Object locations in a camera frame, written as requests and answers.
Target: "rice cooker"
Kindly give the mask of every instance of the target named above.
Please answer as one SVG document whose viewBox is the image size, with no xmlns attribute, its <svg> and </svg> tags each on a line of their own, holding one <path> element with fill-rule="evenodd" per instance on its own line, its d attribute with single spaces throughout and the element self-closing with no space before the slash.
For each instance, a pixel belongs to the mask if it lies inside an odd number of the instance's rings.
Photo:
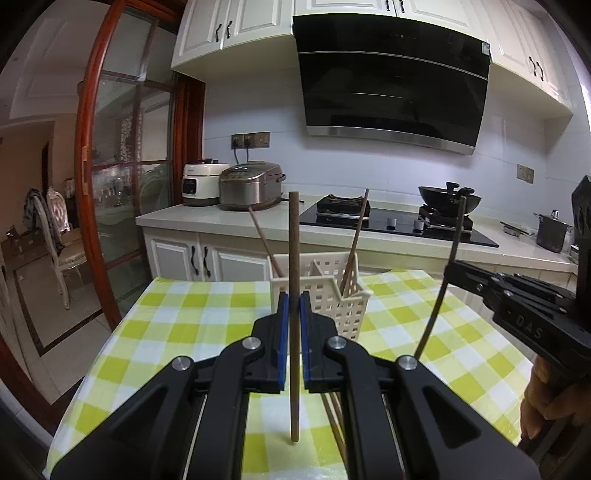
<svg viewBox="0 0 591 480">
<path fill-rule="evenodd" d="M 187 164 L 183 171 L 183 199 L 186 205 L 204 207 L 220 203 L 220 173 L 227 163 Z"/>
</svg>

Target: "table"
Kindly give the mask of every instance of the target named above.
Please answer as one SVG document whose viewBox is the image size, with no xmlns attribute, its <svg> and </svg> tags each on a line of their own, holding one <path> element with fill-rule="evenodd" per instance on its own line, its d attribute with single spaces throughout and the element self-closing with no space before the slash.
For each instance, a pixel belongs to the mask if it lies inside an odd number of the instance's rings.
<svg viewBox="0 0 591 480">
<path fill-rule="evenodd" d="M 440 283 L 424 271 L 362 277 L 373 290 L 359 342 L 387 359 L 414 352 Z M 47 472 L 177 355 L 202 360 L 251 332 L 270 313 L 268 282 L 156 278 L 105 343 L 57 429 Z M 447 294 L 421 361 L 509 440 L 519 441 L 519 404 L 531 362 Z M 301 395 L 300 441 L 290 438 L 289 395 L 252 394 L 243 479 L 346 478 L 319 395 Z"/>
</svg>

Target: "finger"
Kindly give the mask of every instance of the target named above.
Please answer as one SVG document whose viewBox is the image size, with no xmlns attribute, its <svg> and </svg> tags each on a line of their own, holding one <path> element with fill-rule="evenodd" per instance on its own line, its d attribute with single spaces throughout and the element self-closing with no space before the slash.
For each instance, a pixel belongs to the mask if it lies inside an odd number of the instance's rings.
<svg viewBox="0 0 591 480">
<path fill-rule="evenodd" d="M 542 383 L 542 380 L 537 375 L 532 375 L 530 383 L 525 389 L 525 399 L 543 415 L 552 401 L 552 392 L 547 385 Z"/>
<path fill-rule="evenodd" d="M 527 400 L 521 402 L 521 434 L 534 439 L 544 425 L 542 415 Z"/>
<path fill-rule="evenodd" d="M 555 420 L 571 415 L 579 409 L 579 406 L 584 406 L 583 402 L 583 387 L 577 384 L 571 385 L 548 404 L 544 418 Z"/>
<path fill-rule="evenodd" d="M 533 372 L 542 380 L 542 383 L 548 383 L 550 380 L 550 364 L 539 355 L 535 358 Z"/>
</svg>

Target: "glass pane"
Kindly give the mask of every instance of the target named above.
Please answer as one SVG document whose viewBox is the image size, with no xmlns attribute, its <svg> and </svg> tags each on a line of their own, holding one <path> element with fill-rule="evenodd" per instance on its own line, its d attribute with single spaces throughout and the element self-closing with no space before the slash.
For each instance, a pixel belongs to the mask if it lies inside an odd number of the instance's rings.
<svg viewBox="0 0 591 480">
<path fill-rule="evenodd" d="M 170 64 L 173 61 L 174 43 L 177 36 L 163 28 L 157 28 L 150 48 L 148 58 L 147 79 L 172 85 L 173 71 Z"/>
<path fill-rule="evenodd" d="M 150 26 L 137 10 L 126 8 L 113 33 L 103 70 L 139 77 Z"/>
<path fill-rule="evenodd" d="M 136 87 L 101 77 L 92 132 L 92 164 L 134 161 L 132 114 Z"/>
<path fill-rule="evenodd" d="M 171 95 L 162 90 L 142 88 L 138 158 L 141 161 L 168 159 L 168 114 Z"/>
<path fill-rule="evenodd" d="M 96 226 L 105 262 L 139 249 L 132 168 L 113 166 L 92 173 Z"/>
<path fill-rule="evenodd" d="M 139 167 L 140 214 L 170 207 L 170 163 Z"/>
<path fill-rule="evenodd" d="M 125 316 L 152 281 L 150 270 L 142 257 L 137 256 L 107 273 L 121 316 Z"/>
</svg>

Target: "kitchen counter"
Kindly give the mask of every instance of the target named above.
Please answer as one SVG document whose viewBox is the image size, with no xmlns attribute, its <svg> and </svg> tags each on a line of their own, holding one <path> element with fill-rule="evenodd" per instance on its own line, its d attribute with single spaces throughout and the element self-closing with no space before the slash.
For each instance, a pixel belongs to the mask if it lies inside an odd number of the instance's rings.
<svg viewBox="0 0 591 480">
<path fill-rule="evenodd" d="M 300 212 L 313 206 L 318 197 L 306 198 Z M 403 206 L 372 201 L 377 208 L 418 211 L 416 206 Z M 270 209 L 256 212 L 256 218 L 269 240 L 288 240 L 288 203 L 281 202 Z M 534 237 L 519 238 L 503 232 L 498 220 L 472 216 L 474 228 L 499 244 L 499 248 L 460 243 L 457 258 L 469 262 L 494 264 L 515 268 L 532 268 L 564 273 L 576 273 L 577 266 L 566 254 L 555 254 L 535 244 Z M 189 207 L 176 205 L 164 210 L 148 213 L 136 218 L 143 227 L 181 230 L 188 232 L 213 233 L 248 238 L 258 234 L 248 212 L 229 212 L 219 206 Z M 302 244 L 325 245 L 327 247 L 349 248 L 353 230 L 300 225 Z M 362 231 L 359 235 L 358 250 L 384 252 L 414 257 L 446 259 L 451 242 Z"/>
</svg>

